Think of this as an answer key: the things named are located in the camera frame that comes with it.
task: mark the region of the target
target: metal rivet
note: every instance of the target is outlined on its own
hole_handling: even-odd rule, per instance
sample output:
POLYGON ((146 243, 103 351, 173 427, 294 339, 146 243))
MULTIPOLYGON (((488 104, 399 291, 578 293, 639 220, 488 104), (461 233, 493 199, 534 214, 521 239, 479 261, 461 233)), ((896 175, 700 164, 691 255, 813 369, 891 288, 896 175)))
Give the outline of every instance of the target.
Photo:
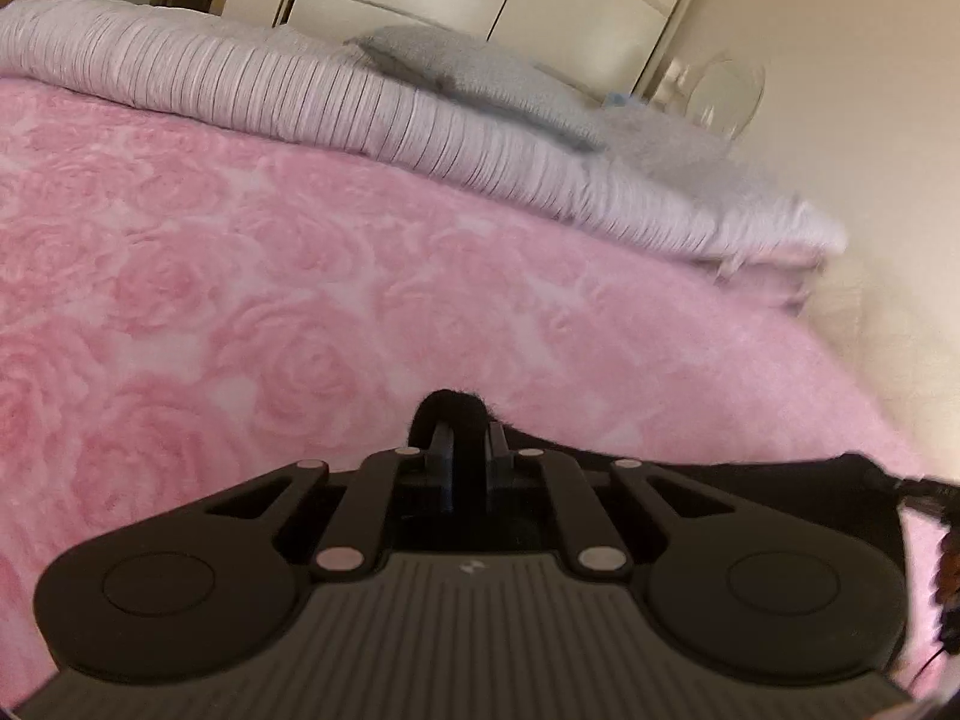
POLYGON ((317 556, 317 565, 328 571, 352 571, 363 565, 363 553, 353 547, 330 547, 317 556))
POLYGON ((592 571, 616 571, 627 565, 627 556, 614 547, 587 547, 577 560, 592 571))

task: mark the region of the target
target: pink quilted comforter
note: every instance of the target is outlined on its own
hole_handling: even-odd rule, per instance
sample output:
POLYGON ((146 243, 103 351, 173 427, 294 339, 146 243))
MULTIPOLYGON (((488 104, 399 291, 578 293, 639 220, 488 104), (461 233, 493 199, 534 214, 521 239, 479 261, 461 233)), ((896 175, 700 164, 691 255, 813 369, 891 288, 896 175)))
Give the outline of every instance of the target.
MULTIPOLYGON (((659 461, 920 459, 800 325, 683 266, 360 157, 0 80, 0 702, 51 669, 37 576, 432 389, 659 461)), ((917 633, 933 529, 911 522, 917 633)))

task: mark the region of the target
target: ribbed black surface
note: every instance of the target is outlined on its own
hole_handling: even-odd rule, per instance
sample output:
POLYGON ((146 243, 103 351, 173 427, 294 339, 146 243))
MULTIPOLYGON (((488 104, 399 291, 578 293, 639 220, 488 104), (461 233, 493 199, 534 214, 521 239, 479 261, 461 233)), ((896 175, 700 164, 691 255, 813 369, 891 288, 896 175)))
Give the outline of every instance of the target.
POLYGON ((619 586, 553 557, 394 555, 328 584, 232 671, 134 688, 65 672, 23 720, 863 720, 902 701, 880 676, 746 685, 669 649, 619 586))

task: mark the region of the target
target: rose pattern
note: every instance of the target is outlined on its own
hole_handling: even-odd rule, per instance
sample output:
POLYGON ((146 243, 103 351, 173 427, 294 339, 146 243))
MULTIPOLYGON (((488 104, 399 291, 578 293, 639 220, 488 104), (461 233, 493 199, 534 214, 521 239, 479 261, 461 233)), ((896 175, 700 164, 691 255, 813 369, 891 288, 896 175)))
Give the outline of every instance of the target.
POLYGON ((0 320, 13 322, 94 292, 121 256, 116 233, 88 220, 0 224, 0 320))
POLYGON ((22 173, 14 192, 32 217, 75 217, 128 199, 136 186, 136 162, 93 151, 66 149, 22 173))
POLYGON ((128 238, 112 281, 110 323, 132 335, 196 329, 224 305, 236 247, 198 223, 128 238))
POLYGON ((363 257, 357 236, 332 215, 309 215, 288 202, 248 201, 232 230, 256 241, 270 274, 288 280, 344 281, 357 273, 363 257))
MULTIPOLYGON (((0 132, 0 703, 53 668, 30 598, 58 552, 304 456, 354 467, 439 386, 614 454, 923 472, 802 327, 685 266, 27 80, 0 79, 0 132)), ((908 532, 924 586, 936 533, 908 532)), ((908 672, 933 618, 922 587, 908 672)))
POLYGON ((131 206, 159 218, 215 213, 227 201, 229 185, 215 169, 194 162, 189 154, 197 151, 161 152, 145 160, 152 175, 131 193, 131 206))
POLYGON ((68 317, 0 333, 0 488, 35 504, 76 472, 85 424, 104 407, 109 341, 68 317))
POLYGON ((251 428, 288 459, 336 457, 359 437, 373 451, 395 432, 397 414, 385 361, 354 333, 358 323, 326 295, 253 299, 211 334, 208 371, 256 381, 251 428))
POLYGON ((224 479, 239 483, 250 468, 216 404, 176 379, 140 374, 97 415, 71 491, 85 522, 107 531, 214 493, 224 479))

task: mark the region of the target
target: black cable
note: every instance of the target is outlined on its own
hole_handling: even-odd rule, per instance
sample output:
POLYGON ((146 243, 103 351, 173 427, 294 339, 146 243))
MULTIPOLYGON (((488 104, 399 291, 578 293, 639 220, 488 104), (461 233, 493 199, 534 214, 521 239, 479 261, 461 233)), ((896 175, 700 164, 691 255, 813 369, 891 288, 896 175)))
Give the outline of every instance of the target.
POLYGON ((929 669, 929 668, 930 668, 930 665, 933 664, 933 661, 936 661, 936 659, 938 659, 940 656, 942 656, 942 654, 944 654, 944 652, 946 652, 946 651, 947 651, 946 649, 944 649, 943 647, 941 647, 939 650, 937 650, 933 655, 931 655, 931 656, 928 658, 928 660, 926 661, 925 664, 923 664, 922 666, 920 666, 920 671, 918 671, 916 674, 913 675, 913 679, 910 680, 909 685, 906 686, 906 689, 907 689, 907 692, 908 692, 908 693, 912 693, 912 692, 913 692, 913 688, 915 688, 915 686, 916 686, 916 684, 917 684, 917 680, 920 680, 920 677, 923 677, 923 672, 925 672, 926 669, 929 669))

